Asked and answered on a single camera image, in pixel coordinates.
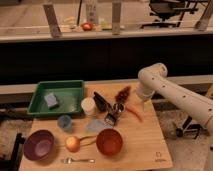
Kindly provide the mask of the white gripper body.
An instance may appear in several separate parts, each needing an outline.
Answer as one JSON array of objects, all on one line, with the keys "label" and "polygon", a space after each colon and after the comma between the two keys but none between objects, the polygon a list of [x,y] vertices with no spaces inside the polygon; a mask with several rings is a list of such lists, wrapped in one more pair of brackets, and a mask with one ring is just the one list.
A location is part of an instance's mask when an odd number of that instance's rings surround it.
[{"label": "white gripper body", "polygon": [[144,93],[144,92],[142,92],[141,90],[137,90],[136,91],[136,94],[138,95],[138,97],[141,99],[141,101],[142,101],[142,108],[143,108],[143,110],[144,110],[144,108],[145,108],[145,103],[147,102],[147,101],[149,101],[152,97],[153,97],[153,95],[154,95],[154,93],[153,92],[151,92],[151,93]]}]

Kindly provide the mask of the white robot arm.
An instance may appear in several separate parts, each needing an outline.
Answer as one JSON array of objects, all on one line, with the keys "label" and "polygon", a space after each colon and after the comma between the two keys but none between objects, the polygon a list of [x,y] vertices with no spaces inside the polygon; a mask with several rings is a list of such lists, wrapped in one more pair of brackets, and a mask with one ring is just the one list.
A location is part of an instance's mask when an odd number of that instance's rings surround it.
[{"label": "white robot arm", "polygon": [[147,101],[157,92],[187,112],[209,132],[213,132],[213,100],[168,81],[167,73],[168,70],[162,63],[141,69],[138,72],[138,96]]}]

